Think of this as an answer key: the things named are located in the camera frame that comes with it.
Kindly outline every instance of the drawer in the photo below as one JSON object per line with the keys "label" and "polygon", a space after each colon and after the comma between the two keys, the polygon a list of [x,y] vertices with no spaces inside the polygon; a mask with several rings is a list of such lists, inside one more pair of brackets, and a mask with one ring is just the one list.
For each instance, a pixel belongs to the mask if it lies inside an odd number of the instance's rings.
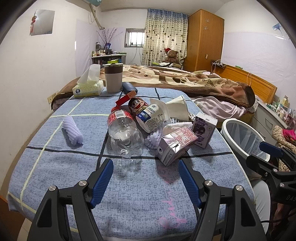
{"label": "drawer", "polygon": [[252,126],[269,144],[275,145],[276,140],[272,138],[271,134],[255,119],[253,118],[250,126]]}
{"label": "drawer", "polygon": [[270,133],[270,135],[276,125],[283,128],[283,126],[261,105],[258,105],[254,118]]}

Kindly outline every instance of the person's leg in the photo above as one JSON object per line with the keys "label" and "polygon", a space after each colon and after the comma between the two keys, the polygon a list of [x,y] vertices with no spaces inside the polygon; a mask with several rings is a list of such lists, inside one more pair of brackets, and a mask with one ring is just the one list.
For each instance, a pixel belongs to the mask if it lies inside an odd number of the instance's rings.
{"label": "person's leg", "polygon": [[[255,194],[256,212],[259,216],[260,221],[269,220],[270,194],[267,184],[260,179],[250,181],[250,183]],[[268,224],[269,223],[262,223],[265,233],[267,232]]]}

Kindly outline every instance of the yellow tissue package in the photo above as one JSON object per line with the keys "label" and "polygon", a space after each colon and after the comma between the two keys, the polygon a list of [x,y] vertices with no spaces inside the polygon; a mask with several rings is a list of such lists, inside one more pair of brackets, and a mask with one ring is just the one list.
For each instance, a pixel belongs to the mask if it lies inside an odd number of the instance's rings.
{"label": "yellow tissue package", "polygon": [[100,80],[101,66],[92,64],[79,78],[77,85],[72,89],[74,97],[86,97],[100,95],[104,89],[104,83]]}
{"label": "yellow tissue package", "polygon": [[85,97],[100,95],[104,89],[104,83],[102,80],[99,82],[88,81],[85,84],[78,83],[72,90],[74,97]]}

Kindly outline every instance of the blue label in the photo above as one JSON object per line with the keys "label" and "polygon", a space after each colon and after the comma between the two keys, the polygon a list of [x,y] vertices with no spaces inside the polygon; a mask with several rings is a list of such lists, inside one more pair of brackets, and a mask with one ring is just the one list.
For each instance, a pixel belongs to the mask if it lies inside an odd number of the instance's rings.
{"label": "blue label", "polygon": [[138,114],[137,117],[139,117],[144,123],[147,120],[151,119],[151,116],[147,114],[145,111],[140,112],[140,114]]}

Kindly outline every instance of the drawer handle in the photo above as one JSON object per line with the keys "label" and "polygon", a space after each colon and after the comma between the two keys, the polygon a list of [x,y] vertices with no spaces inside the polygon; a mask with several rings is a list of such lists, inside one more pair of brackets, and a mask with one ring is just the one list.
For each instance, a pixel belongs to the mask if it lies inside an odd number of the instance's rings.
{"label": "drawer handle", "polygon": [[261,132],[259,132],[259,134],[263,137],[263,139],[265,140],[265,136],[264,135],[262,135],[262,133]]}
{"label": "drawer handle", "polygon": [[268,121],[269,124],[271,124],[271,129],[272,129],[272,123],[271,123],[268,119],[265,118],[265,122],[266,122],[266,121]]}

